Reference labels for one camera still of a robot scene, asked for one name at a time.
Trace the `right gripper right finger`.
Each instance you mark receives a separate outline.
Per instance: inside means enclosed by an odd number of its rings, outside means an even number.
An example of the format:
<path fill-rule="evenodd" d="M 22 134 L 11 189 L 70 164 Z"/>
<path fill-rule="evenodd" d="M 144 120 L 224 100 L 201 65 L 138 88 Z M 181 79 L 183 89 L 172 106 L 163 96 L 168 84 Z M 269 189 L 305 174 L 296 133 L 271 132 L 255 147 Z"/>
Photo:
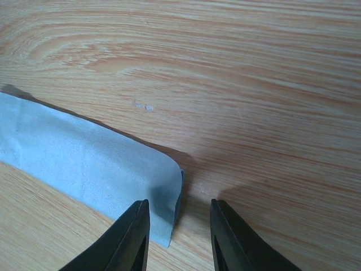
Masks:
<path fill-rule="evenodd" d="M 211 201 L 210 231 L 215 270 L 300 270 L 224 200 Z"/>

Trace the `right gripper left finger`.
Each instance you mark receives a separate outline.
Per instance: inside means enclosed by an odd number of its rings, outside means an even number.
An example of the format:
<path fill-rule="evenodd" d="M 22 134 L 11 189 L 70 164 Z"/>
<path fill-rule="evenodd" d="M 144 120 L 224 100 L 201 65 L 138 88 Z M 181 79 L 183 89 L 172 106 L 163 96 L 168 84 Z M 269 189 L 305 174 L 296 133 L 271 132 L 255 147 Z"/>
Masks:
<path fill-rule="evenodd" d="M 146 270 L 149 201 L 134 202 L 90 247 L 61 270 Z"/>

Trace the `blue cleaning cloth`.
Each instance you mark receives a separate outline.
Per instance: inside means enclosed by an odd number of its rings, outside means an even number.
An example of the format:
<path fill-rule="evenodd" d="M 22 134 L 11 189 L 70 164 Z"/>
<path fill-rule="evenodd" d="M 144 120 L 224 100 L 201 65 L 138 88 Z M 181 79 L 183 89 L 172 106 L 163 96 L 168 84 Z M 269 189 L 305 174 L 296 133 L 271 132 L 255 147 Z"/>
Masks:
<path fill-rule="evenodd" d="M 147 199 L 150 239 L 169 247 L 183 172 L 166 154 L 91 121 L 2 93 L 1 161 L 112 219 Z"/>

